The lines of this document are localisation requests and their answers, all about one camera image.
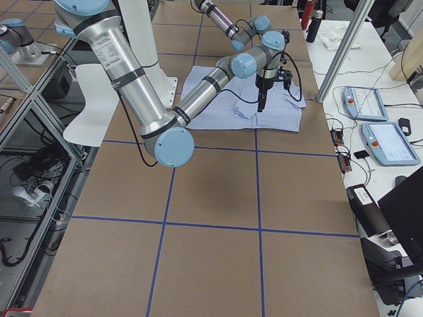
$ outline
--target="black tape band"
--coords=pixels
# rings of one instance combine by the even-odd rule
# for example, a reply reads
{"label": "black tape band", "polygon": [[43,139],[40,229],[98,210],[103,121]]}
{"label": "black tape band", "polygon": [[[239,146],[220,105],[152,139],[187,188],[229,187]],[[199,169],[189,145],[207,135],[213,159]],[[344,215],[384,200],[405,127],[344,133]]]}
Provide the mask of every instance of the black tape band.
{"label": "black tape band", "polygon": [[101,12],[97,15],[93,15],[91,18],[88,18],[87,20],[78,24],[73,29],[73,33],[75,33],[75,35],[78,36],[79,33],[81,33],[84,29],[88,28],[90,25],[100,22],[101,20],[104,20],[105,18],[118,17],[118,16],[119,16],[119,12],[117,10],[109,10],[109,11]]}
{"label": "black tape band", "polygon": [[28,45],[31,45],[32,43],[34,43],[35,42],[35,40],[34,39],[32,39],[31,41],[29,41],[28,43],[26,43],[26,44],[21,44],[19,47],[20,48],[24,48],[25,46],[28,46]]}
{"label": "black tape band", "polygon": [[175,123],[176,123],[176,121],[178,121],[177,119],[176,119],[176,117],[174,117],[169,123],[167,123],[167,124],[165,124],[163,127],[161,127],[160,129],[158,129],[158,130],[156,130],[156,131],[154,131],[154,132],[151,132],[151,133],[148,133],[148,134],[146,134],[146,135],[142,135],[141,137],[144,139],[144,140],[147,140],[147,139],[150,139],[150,138],[152,138],[152,137],[155,137],[156,135],[159,135],[159,134],[162,134],[163,132],[165,132],[166,130],[168,130],[168,129],[170,129],[171,127],[172,127],[172,125],[174,125]]}
{"label": "black tape band", "polygon": [[212,13],[212,11],[213,11],[213,9],[214,8],[216,8],[216,6],[215,5],[211,5],[210,7],[209,7],[209,9],[207,9],[207,11],[206,11],[206,15],[207,15],[207,17],[209,17],[210,18],[210,13]]}
{"label": "black tape band", "polygon": [[260,49],[264,52],[264,54],[266,54],[267,64],[272,62],[273,58],[272,58],[272,54],[269,52],[269,49],[267,50],[263,50],[262,48]]}
{"label": "black tape band", "polygon": [[208,81],[209,83],[211,83],[213,85],[214,89],[216,90],[216,93],[220,92],[220,86],[217,83],[217,81],[214,80],[214,78],[212,78],[210,76],[205,76],[202,80]]}
{"label": "black tape band", "polygon": [[199,3],[198,3],[198,1],[195,1],[195,0],[194,0],[194,2],[195,2],[195,4],[196,4],[196,6],[197,6],[198,10],[201,10],[201,6],[203,5],[203,3],[204,3],[204,2],[206,2],[206,0],[202,0],[202,1],[201,1],[201,2],[199,2]]}
{"label": "black tape band", "polygon": [[179,107],[173,107],[172,110],[175,111],[185,121],[186,125],[190,124],[191,119],[188,117],[188,114],[186,114],[184,110]]}
{"label": "black tape band", "polygon": [[234,30],[235,33],[237,32],[237,28],[235,28],[235,25],[233,25],[233,24],[228,26],[228,28],[225,31],[225,35],[228,36],[230,31],[232,31],[232,30]]}
{"label": "black tape band", "polygon": [[137,68],[134,71],[130,71],[129,73],[126,73],[125,75],[115,79],[111,82],[112,87],[114,90],[118,90],[119,88],[122,88],[123,86],[126,86],[129,83],[132,83],[133,81],[137,80],[141,76],[145,75],[145,71],[142,69],[142,67]]}
{"label": "black tape band", "polygon": [[216,68],[220,69],[221,71],[223,71],[225,73],[228,81],[231,80],[231,78],[229,77],[229,74],[226,72],[226,70],[224,70],[222,67],[218,67],[218,66],[216,66]]}
{"label": "black tape band", "polygon": [[253,35],[250,34],[249,32],[250,29],[248,30],[244,30],[245,33],[247,33],[247,35],[249,36],[250,40],[252,40],[252,38],[254,37],[254,35],[256,35],[255,33]]}

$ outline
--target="plastic bag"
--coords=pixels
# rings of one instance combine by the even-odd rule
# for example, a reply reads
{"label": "plastic bag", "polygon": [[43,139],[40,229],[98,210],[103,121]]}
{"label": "plastic bag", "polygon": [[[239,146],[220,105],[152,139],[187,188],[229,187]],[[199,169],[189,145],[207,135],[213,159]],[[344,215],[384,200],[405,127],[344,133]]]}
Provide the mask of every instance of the plastic bag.
{"label": "plastic bag", "polygon": [[[326,26],[322,27],[317,33],[317,36],[322,40],[329,51],[334,51],[339,48],[339,44],[342,41],[346,31],[344,25],[340,26]],[[360,45],[357,41],[354,41],[351,48],[359,48]]]}

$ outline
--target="cardboard table surface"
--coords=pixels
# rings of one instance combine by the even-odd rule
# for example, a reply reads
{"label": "cardboard table surface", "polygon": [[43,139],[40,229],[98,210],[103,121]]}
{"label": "cardboard table surface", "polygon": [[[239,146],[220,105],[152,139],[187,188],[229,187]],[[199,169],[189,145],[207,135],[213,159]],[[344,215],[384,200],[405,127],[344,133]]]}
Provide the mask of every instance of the cardboard table surface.
{"label": "cardboard table surface", "polygon": [[[219,7],[291,30],[301,131],[193,131],[187,164],[148,168],[118,107],[33,316],[378,315],[296,10]],[[188,3],[162,2],[153,29],[179,94],[233,55]]]}

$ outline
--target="white table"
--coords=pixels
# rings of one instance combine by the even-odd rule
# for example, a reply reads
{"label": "white table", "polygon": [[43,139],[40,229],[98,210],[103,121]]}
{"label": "white table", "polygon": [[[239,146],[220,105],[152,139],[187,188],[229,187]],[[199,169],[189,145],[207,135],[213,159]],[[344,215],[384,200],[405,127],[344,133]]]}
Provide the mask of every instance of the white table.
{"label": "white table", "polygon": [[[338,25],[348,25],[348,21],[331,21],[324,20],[322,21],[322,27],[338,26]],[[346,118],[342,114],[347,114],[345,111],[341,94],[343,91],[343,86],[360,86],[360,87],[375,87],[375,88],[389,88],[395,87],[403,84],[404,82],[393,81],[389,76],[389,70],[394,65],[391,61],[391,56],[387,51],[386,47],[383,45],[383,42],[379,38],[379,35],[376,33],[376,30],[369,22],[365,22],[360,30],[356,41],[360,44],[360,48],[350,50],[348,56],[341,67],[339,73],[345,73],[347,71],[373,71],[372,73],[347,73],[343,75],[338,75],[334,84],[332,85],[328,96],[326,97],[323,106],[325,112],[328,114],[328,118],[333,116],[334,118],[340,120],[344,127],[352,127],[354,121]],[[324,75],[319,75],[317,73],[325,74],[329,68],[330,63],[335,56],[336,51],[328,51],[317,36],[314,43],[307,43],[307,49],[309,50],[311,62],[313,63],[313,70],[315,72],[316,82],[318,86],[321,85]],[[412,93],[408,85],[403,85],[397,88],[385,89],[379,91],[382,97],[382,100],[385,104],[403,104],[406,102],[418,103],[415,95]],[[409,106],[410,108],[405,107],[391,107],[387,108],[387,114],[389,121],[397,122],[399,118],[404,117],[410,120],[412,134],[408,137],[409,140],[414,141],[423,138],[423,111],[417,106]],[[332,127],[332,121],[328,121],[328,126]],[[346,146],[351,150],[351,153],[366,149],[365,143],[361,136],[360,125],[361,121],[357,121],[358,127],[355,129],[344,130],[344,142]],[[340,124],[337,122],[333,123],[334,127],[340,127]],[[423,159],[423,147],[416,148],[417,154]],[[360,163],[363,168],[366,170],[367,165],[363,160],[356,160]],[[371,170],[371,180],[370,183],[366,186],[370,194],[373,196],[374,200],[378,201],[383,197],[387,192],[392,190],[395,184],[395,177],[398,175],[409,176],[415,170],[420,168],[422,164],[417,166],[398,166],[398,167],[386,167],[380,166],[373,159],[372,156],[367,158],[367,161],[370,165]],[[364,171],[352,163],[352,172],[348,172],[344,178],[345,188],[362,184],[365,180]],[[378,239],[373,238],[374,242],[378,243]],[[404,250],[401,247],[394,247],[387,249],[391,250],[400,250],[404,255]],[[381,316],[385,317],[390,310],[398,309],[393,305],[387,306],[384,305],[375,292],[377,299],[377,305],[379,308],[379,313]],[[409,299],[401,310],[401,317],[421,317],[423,312],[423,299]]]}

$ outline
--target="label sticker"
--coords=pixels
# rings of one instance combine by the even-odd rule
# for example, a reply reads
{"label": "label sticker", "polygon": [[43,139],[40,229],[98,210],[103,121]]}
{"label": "label sticker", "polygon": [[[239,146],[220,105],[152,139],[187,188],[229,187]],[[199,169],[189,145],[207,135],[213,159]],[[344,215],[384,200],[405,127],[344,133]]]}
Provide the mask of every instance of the label sticker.
{"label": "label sticker", "polygon": [[369,203],[373,203],[369,194],[364,190],[364,188],[356,188],[354,189],[358,199],[361,201],[362,205],[368,205]]}
{"label": "label sticker", "polygon": [[109,36],[94,43],[92,49],[106,71],[124,61],[124,58],[120,55],[118,48]]}

